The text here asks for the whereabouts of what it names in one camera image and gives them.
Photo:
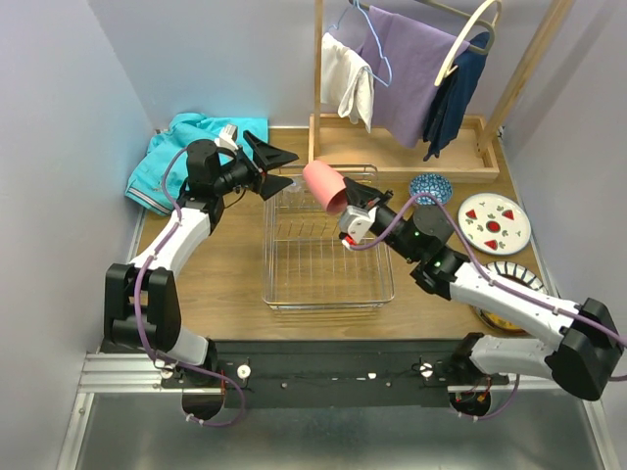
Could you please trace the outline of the pink plastic cup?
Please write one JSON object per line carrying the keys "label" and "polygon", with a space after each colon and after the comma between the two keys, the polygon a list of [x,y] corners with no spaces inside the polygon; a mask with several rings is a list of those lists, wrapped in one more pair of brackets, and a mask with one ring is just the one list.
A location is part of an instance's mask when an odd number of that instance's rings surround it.
{"label": "pink plastic cup", "polygon": [[309,162],[303,177],[315,200],[329,214],[338,214],[348,205],[344,176],[322,161]]}

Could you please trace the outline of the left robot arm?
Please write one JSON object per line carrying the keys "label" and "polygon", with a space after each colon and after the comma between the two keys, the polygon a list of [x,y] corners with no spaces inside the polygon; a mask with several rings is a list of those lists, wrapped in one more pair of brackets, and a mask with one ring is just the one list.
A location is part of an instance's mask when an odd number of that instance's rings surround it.
{"label": "left robot arm", "polygon": [[274,170],[295,162],[295,153],[274,147],[244,131],[246,154],[236,142],[236,126],[224,127],[214,140],[199,139],[176,153],[187,175],[159,236],[127,264],[106,272],[104,337],[113,344],[144,351],[156,365],[183,368],[197,387],[217,377],[217,347],[182,324],[176,278],[201,243],[217,228],[230,193],[253,193],[267,201],[292,184]]}

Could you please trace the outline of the blue patterned bowl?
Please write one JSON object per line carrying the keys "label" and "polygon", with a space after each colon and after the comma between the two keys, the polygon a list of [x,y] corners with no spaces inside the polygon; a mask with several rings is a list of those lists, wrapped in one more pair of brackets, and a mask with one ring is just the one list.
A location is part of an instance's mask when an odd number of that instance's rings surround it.
{"label": "blue patterned bowl", "polygon": [[448,178],[438,173],[421,173],[409,185],[410,195],[429,193],[445,205],[453,196],[453,185]]}

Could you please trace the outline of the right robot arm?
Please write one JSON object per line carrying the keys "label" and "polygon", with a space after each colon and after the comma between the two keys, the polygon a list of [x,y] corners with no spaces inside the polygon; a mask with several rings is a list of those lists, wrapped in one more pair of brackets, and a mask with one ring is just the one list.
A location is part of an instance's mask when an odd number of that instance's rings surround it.
{"label": "right robot arm", "polygon": [[547,378],[582,400],[599,400],[626,348],[608,307],[589,298],[582,304],[559,299],[486,269],[470,247],[449,247],[461,230],[439,202],[415,206],[407,201],[393,211],[393,194],[343,180],[345,206],[339,238],[350,251],[365,251],[380,243],[400,255],[413,270],[411,277],[424,292],[477,307],[521,327],[525,339],[469,335],[466,346],[451,359],[453,376],[464,384],[483,375],[520,374]]}

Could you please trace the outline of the wire dish rack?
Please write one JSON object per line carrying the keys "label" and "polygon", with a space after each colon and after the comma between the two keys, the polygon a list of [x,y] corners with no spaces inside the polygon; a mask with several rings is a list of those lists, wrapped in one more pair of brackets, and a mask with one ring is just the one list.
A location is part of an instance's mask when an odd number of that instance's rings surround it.
{"label": "wire dish rack", "polygon": [[[303,177],[302,165],[277,171]],[[339,240],[337,218],[307,187],[297,207],[283,190],[265,202],[263,300],[275,310],[381,307],[395,296],[391,255],[385,245],[350,252]]]}

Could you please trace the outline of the clear drinking glass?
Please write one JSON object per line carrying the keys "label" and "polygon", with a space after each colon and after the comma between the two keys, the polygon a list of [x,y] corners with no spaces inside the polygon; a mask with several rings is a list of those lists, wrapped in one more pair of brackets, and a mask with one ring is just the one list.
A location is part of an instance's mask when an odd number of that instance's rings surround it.
{"label": "clear drinking glass", "polygon": [[299,206],[307,196],[307,185],[304,179],[294,177],[292,183],[283,190],[283,196],[287,206]]}

